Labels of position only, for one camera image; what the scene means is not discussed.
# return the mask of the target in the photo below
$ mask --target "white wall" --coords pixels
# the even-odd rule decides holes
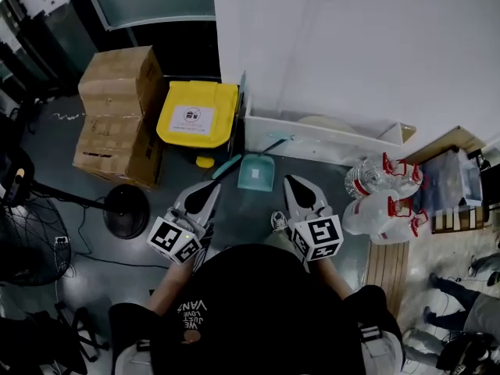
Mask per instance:
[[[456,125],[500,125],[500,0],[216,0],[223,81],[256,105],[417,127],[402,155]]]

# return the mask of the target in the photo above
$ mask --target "fan grille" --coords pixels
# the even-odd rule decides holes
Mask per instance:
[[[40,286],[58,280],[71,260],[68,233],[48,198],[0,206],[0,280]]]

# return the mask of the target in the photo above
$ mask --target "shoe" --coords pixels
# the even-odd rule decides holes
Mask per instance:
[[[429,286],[431,288],[436,289],[436,283],[438,282],[439,276],[436,275],[434,272],[431,272],[429,274]]]
[[[500,282],[500,272],[493,272],[487,280],[486,286],[493,286]]]
[[[407,330],[405,330],[402,335],[403,342],[407,342],[409,339],[411,339],[414,333],[415,333],[415,327],[410,327]]]
[[[477,275],[477,271],[476,269],[474,268],[476,263],[477,263],[477,260],[475,258],[476,256],[473,255],[472,256],[472,259],[470,259],[470,267],[469,267],[469,270],[467,271],[469,273],[469,276],[470,277],[475,277]]]
[[[435,316],[435,315],[436,315],[436,314],[434,314],[434,313],[432,312],[432,310],[430,309],[430,307],[429,307],[429,306],[427,306],[425,309],[423,309],[423,315],[422,315],[422,317],[423,317],[423,321],[424,321],[424,323],[430,323],[430,318],[431,318],[432,316]]]
[[[285,230],[288,228],[287,217],[281,211],[273,212],[271,216],[271,227],[273,227],[273,233],[279,230]]]

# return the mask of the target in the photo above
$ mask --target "cardboard box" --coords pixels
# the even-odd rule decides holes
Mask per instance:
[[[152,48],[95,54],[78,90],[87,117],[73,164],[107,180],[156,186],[163,143],[155,125],[166,84]]]

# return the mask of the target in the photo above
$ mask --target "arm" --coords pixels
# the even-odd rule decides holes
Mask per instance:
[[[342,300],[352,295],[352,289],[349,287],[343,277],[341,277],[330,258],[310,261],[309,272],[330,286]]]
[[[194,257],[182,265],[172,262],[162,282],[146,303],[146,308],[159,316],[164,316],[179,295],[180,290],[191,279],[194,264]]]

